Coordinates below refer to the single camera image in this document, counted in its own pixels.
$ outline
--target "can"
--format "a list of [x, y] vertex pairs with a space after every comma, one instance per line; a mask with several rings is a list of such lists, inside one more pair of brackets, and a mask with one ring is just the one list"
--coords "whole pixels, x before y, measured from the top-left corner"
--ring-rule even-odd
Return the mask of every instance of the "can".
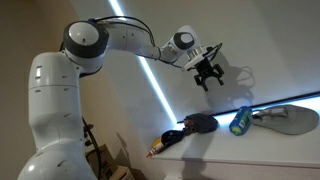
[[252, 110], [248, 106], [242, 106], [238, 110], [233, 121], [229, 125], [230, 132], [236, 136], [244, 135], [250, 127], [250, 116]]

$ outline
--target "blue can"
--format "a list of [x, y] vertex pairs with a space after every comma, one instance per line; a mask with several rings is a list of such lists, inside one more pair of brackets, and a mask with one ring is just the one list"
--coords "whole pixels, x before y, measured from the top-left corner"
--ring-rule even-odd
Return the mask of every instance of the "blue can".
[[250, 107], [242, 106], [233, 121], [229, 125], [230, 132], [236, 136], [244, 135], [250, 127], [250, 116], [252, 115], [252, 110]]

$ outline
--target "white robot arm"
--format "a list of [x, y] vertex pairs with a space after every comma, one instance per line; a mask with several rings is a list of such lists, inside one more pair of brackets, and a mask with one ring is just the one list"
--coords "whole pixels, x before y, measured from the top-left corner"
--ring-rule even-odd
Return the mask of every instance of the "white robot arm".
[[[218, 51], [203, 48], [190, 26], [180, 28], [162, 48], [156, 47], [147, 27], [125, 18], [71, 23], [64, 32], [63, 51], [35, 57], [29, 76], [29, 124], [37, 152], [19, 180], [97, 179], [84, 157], [78, 80], [98, 72], [108, 50], [128, 51], [167, 64], [187, 53], [190, 61], [184, 70], [197, 68]], [[209, 61], [202, 66], [212, 68]]]

